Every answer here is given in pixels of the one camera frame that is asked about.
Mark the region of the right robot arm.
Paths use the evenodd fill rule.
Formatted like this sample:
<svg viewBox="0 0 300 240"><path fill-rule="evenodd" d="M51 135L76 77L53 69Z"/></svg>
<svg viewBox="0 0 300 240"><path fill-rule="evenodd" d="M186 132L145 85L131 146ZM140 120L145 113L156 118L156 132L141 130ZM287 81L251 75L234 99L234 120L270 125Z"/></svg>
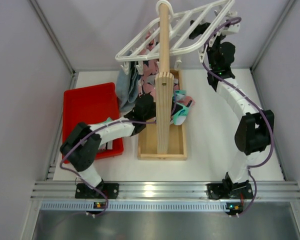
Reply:
<svg viewBox="0 0 300 240"><path fill-rule="evenodd" d="M212 200L252 198L249 180L250 169L265 165L274 151L274 121L271 110L263 110L240 88L231 70L236 47L224 42L226 30L238 27L240 17L234 17L218 26L203 45L203 55L208 62L203 63L207 71L208 84L219 94L238 118L234 135L238 151L233 164L221 183L208 184L208 197Z"/></svg>

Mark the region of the white clip sock hanger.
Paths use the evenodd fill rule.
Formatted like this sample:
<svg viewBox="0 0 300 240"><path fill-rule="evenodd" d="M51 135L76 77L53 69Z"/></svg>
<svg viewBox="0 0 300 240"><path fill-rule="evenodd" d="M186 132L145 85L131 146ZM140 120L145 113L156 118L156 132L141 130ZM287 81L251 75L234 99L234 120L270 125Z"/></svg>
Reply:
<svg viewBox="0 0 300 240"><path fill-rule="evenodd" d="M192 52L198 52L199 60L202 62L208 50L222 41L220 30L231 22L230 20L225 21L225 16L228 12L235 12L232 10L234 3L233 0L217 0L180 12L175 12L170 3L172 17L169 19L169 57L176 57L175 67L180 65L183 55ZM159 59L160 17L156 6L155 10L157 18L148 23L115 55L115 60L121 64L121 68L126 74L132 62L134 62L138 73L143 74L143 61ZM211 24L205 33L194 40L189 39L190 33L196 26L206 22ZM148 31L152 31L152 34L146 40ZM156 46L148 54L139 55L152 39L157 42Z"/></svg>

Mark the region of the teal patterned sock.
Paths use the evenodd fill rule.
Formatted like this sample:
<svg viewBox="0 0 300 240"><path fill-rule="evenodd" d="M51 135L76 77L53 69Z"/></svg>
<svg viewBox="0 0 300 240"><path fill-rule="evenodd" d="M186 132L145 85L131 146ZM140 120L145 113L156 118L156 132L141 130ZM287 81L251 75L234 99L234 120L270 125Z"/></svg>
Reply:
<svg viewBox="0 0 300 240"><path fill-rule="evenodd" d="M177 111L177 113L175 114L171 113L170 124L174 124L176 126L182 125L186 120L191 108L187 108L183 106L183 108Z"/></svg>

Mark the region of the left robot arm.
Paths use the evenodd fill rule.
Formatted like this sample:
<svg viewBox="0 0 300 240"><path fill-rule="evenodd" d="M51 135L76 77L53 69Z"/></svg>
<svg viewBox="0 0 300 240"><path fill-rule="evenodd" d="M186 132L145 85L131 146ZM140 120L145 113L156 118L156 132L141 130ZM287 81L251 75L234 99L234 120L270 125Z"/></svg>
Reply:
<svg viewBox="0 0 300 240"><path fill-rule="evenodd" d="M111 121L88 125L78 123L60 147L63 160L74 169L60 168L74 173L91 190L101 193L102 177L94 167L99 148L116 139L138 135L156 116L156 103L151 94L137 97L134 107L124 116Z"/></svg>

